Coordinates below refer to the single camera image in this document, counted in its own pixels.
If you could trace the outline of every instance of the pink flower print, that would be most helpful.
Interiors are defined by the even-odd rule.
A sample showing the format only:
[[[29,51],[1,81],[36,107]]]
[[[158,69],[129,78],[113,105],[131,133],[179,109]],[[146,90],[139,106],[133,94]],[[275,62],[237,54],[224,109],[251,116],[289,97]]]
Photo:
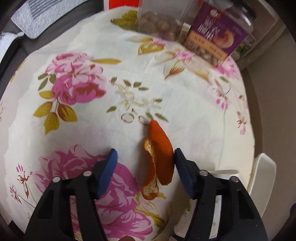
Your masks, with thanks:
[[[221,99],[216,99],[216,104],[221,104],[221,109],[222,110],[227,110],[228,109],[228,104],[226,101],[221,101]]]
[[[160,39],[160,38],[153,38],[152,43],[156,44],[156,45],[159,45],[159,46],[165,47],[167,42],[165,40],[163,40],[163,39]]]
[[[86,53],[63,53],[56,56],[45,72],[48,74],[69,73],[80,68],[86,60],[93,59],[93,56],[88,56]]]
[[[104,160],[105,156],[92,156],[81,145],[75,145],[67,151],[57,150],[50,156],[39,158],[41,170],[33,172],[37,188],[44,192],[55,176],[63,180],[77,177],[84,170],[90,170],[97,161]]]
[[[13,185],[12,185],[12,187],[10,187],[10,193],[11,193],[11,196],[13,197],[15,197],[15,200],[17,201],[17,202],[19,202],[20,204],[22,204],[22,202],[20,201],[20,198],[18,197],[18,195],[17,195],[17,191],[14,189],[14,187],[13,187]]]
[[[221,66],[217,66],[216,70],[228,78],[241,79],[239,68],[231,57],[228,57]]]
[[[216,99],[216,104],[220,105],[222,110],[227,110],[228,106],[230,104],[230,101],[228,99],[228,97],[226,96],[226,94],[224,93],[223,87],[222,85],[215,79],[215,83],[216,83],[216,95],[217,95],[217,99]]]
[[[242,116],[241,112],[237,111],[237,116],[239,118],[239,120],[237,121],[238,124],[238,128],[240,128],[242,126],[242,129],[240,130],[240,134],[244,135],[246,133],[246,121],[244,120],[244,116]]]
[[[20,166],[20,164],[17,165],[16,169],[17,169],[17,172],[23,172],[24,171],[24,169],[22,168],[22,166]]]
[[[26,194],[26,196],[28,198],[29,197],[29,188],[28,188],[28,185],[27,185],[27,181],[28,181],[28,179],[29,179],[30,176],[27,176],[26,177],[26,172],[24,171],[23,167],[20,164],[18,164],[18,166],[16,167],[16,169],[17,169],[17,172],[24,172],[23,176],[18,175],[18,179],[17,180],[20,182],[20,184],[23,185],[25,194]]]
[[[152,232],[151,221],[135,211],[135,195],[140,191],[130,171],[118,163],[104,196],[95,201],[101,223],[107,238],[122,238],[130,235],[141,240]],[[77,213],[72,211],[74,232],[80,231]]]
[[[74,105],[103,97],[106,93],[106,78],[101,75],[102,72],[102,67],[91,64],[58,77],[52,87],[54,98],[59,98],[62,103]]]
[[[44,192],[55,176],[62,179],[74,178],[91,169],[97,161],[105,157],[88,154],[81,145],[67,151],[55,151],[50,156],[41,157],[41,171],[34,173],[35,183]],[[118,163],[105,195],[95,201],[101,223],[108,238],[122,238],[130,235],[141,240],[152,232],[151,221],[142,213],[136,212],[135,195],[139,187],[130,171]],[[75,199],[70,199],[74,232],[79,230]]]
[[[244,103],[244,107],[245,107],[246,109],[249,109],[248,101],[247,101],[247,99],[246,99],[243,95],[240,95],[240,96],[238,97],[238,99],[243,101],[243,103]]]
[[[175,58],[182,60],[182,61],[191,61],[192,57],[194,56],[193,52],[190,51],[178,51],[175,54]]]

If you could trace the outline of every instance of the white chair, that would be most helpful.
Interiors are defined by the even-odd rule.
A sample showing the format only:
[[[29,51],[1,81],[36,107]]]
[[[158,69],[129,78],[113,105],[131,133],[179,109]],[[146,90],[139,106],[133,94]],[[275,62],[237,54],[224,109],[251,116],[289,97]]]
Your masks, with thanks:
[[[265,153],[254,161],[247,191],[250,194],[260,216],[267,207],[276,178],[276,163]]]

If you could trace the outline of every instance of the orange peel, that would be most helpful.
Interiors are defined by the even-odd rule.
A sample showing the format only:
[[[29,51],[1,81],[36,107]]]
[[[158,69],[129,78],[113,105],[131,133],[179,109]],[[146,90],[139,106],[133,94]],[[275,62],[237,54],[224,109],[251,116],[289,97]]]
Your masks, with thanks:
[[[174,150],[169,138],[156,120],[150,122],[148,129],[156,157],[156,175],[161,185],[166,186],[172,182],[174,174]]]
[[[147,178],[143,183],[142,195],[146,200],[153,200],[159,194],[156,180],[156,159],[152,142],[149,139],[144,141],[144,149],[149,153],[149,170]]]

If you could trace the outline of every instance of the tablecloth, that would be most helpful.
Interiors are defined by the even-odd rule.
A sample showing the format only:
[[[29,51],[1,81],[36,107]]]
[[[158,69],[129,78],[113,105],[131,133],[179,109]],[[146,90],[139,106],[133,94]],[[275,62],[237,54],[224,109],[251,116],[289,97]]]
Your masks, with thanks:
[[[0,202],[22,231],[54,176],[76,177],[114,148],[118,165],[96,201],[108,239],[167,240],[189,197],[177,170],[157,198],[142,197],[151,119],[199,168],[237,169],[248,184],[254,137],[233,59],[213,68],[179,43],[113,24],[134,18],[135,12],[125,14],[131,9],[80,22],[30,54],[7,86],[0,101],[1,185],[7,193]],[[70,202],[81,239],[75,199]]]

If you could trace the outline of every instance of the nuts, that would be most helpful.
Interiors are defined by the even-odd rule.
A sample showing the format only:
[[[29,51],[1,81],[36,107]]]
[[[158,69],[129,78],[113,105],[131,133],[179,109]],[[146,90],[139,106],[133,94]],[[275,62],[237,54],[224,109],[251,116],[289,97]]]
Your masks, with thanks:
[[[145,12],[139,19],[139,32],[153,34],[169,41],[174,41],[180,33],[180,27],[173,16]]]
[[[190,51],[194,52],[195,54],[210,62],[215,67],[223,64],[223,61],[221,61],[220,59],[216,58],[214,55],[206,51],[205,48],[191,42],[189,39],[185,40],[184,46]]]
[[[157,27],[161,31],[168,31],[170,29],[170,26],[169,26],[169,24],[166,21],[159,21],[157,23]]]

